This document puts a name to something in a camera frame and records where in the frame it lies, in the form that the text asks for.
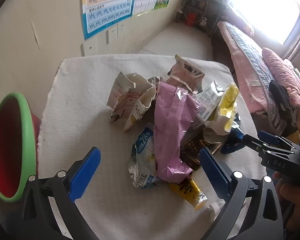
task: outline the dark brown chocolate wrapper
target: dark brown chocolate wrapper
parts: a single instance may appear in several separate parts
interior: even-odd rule
[[[201,149],[207,147],[212,154],[215,154],[220,149],[222,143],[208,143],[203,138],[203,132],[199,131],[191,139],[186,141],[180,150],[180,159],[185,162],[194,171],[198,170],[200,165],[199,152]]]

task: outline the white table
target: white table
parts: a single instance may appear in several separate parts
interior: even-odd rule
[[[203,86],[216,80],[225,88],[233,81],[224,65],[202,60],[193,62],[206,74]],[[122,121],[107,122],[111,110],[106,102],[120,71],[137,72],[145,78],[166,76],[174,63],[173,57],[156,55],[81,57],[64,60],[56,74],[39,135],[39,177],[52,177],[60,170],[68,170],[92,146],[100,149],[101,164],[76,205],[101,240],[200,239],[211,225],[205,208],[194,211],[167,185],[144,190],[134,188],[127,164],[132,144],[146,125],[145,121],[141,120],[127,133],[122,132]],[[242,130],[256,136],[241,95],[238,112],[242,117]],[[266,174],[258,154],[247,147],[217,156],[248,178],[261,179]],[[194,173],[194,180],[207,195],[207,205],[217,199],[202,169]],[[68,236],[55,203],[52,206],[61,231]],[[234,231],[238,230],[242,217],[239,216]]]

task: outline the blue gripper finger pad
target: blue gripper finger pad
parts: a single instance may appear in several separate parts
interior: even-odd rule
[[[267,143],[267,144],[272,144],[272,145],[275,145],[275,146],[279,146],[279,140],[276,136],[270,134],[270,133],[267,133],[267,132],[264,132],[264,131],[259,131],[258,132],[258,138]]]
[[[206,173],[214,191],[221,199],[227,200],[230,194],[230,182],[206,148],[200,151],[200,164]]]
[[[82,197],[100,161],[101,153],[98,148],[95,148],[70,181],[69,198],[72,202]]]

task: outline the trash pile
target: trash pile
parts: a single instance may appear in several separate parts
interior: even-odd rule
[[[225,90],[217,81],[202,84],[205,74],[197,66],[177,55],[175,59],[167,80],[119,73],[107,103],[113,110],[109,122],[126,119],[127,132],[154,105],[154,124],[148,123],[132,145],[132,183],[148,188],[168,182],[197,210],[207,200],[191,178],[201,166],[199,151],[207,147],[213,154],[219,149],[229,154],[244,146],[237,114],[239,89],[234,83]],[[194,135],[181,144],[188,133]]]

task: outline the human hand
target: human hand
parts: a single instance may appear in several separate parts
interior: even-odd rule
[[[283,184],[281,176],[281,173],[277,171],[273,174],[274,179],[280,179],[275,186],[275,190],[279,200],[284,198],[295,204],[293,213],[286,223],[286,229],[290,232],[293,232],[300,226],[300,187],[289,183]]]

